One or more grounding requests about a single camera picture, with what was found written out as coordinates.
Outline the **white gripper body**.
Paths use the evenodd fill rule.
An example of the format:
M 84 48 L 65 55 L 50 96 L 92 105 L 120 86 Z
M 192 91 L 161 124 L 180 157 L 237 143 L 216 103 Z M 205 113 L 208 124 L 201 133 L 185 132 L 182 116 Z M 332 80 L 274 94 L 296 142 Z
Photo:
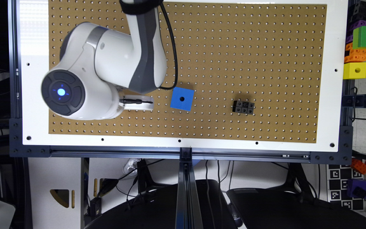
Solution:
M 154 99 L 145 95 L 125 95 L 119 100 L 126 110 L 152 111 Z

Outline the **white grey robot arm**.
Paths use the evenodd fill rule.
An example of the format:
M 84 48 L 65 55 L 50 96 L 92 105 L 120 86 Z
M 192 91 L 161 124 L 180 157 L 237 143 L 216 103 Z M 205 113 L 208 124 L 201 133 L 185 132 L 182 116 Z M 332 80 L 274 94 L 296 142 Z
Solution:
M 73 120 L 115 118 L 154 108 L 148 96 L 166 74 L 158 7 L 161 1 L 121 1 L 129 34 L 83 22 L 66 35 L 60 62 L 42 82 L 45 104 Z

